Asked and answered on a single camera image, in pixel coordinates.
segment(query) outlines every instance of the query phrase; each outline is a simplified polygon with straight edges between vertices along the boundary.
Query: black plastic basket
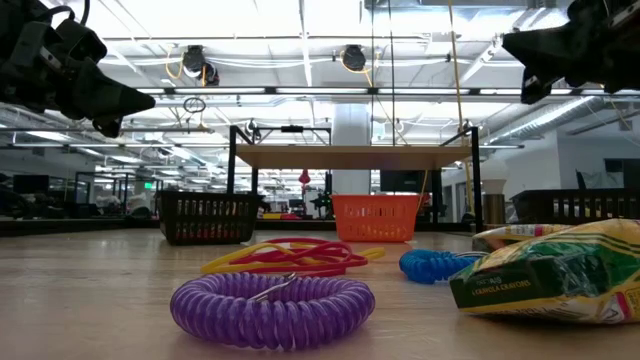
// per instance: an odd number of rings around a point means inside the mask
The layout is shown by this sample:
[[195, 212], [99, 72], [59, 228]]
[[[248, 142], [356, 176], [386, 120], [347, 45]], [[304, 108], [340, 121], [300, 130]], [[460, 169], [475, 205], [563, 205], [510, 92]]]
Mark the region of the black plastic basket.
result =
[[161, 191], [160, 229], [171, 245], [238, 244], [251, 239], [258, 195]]

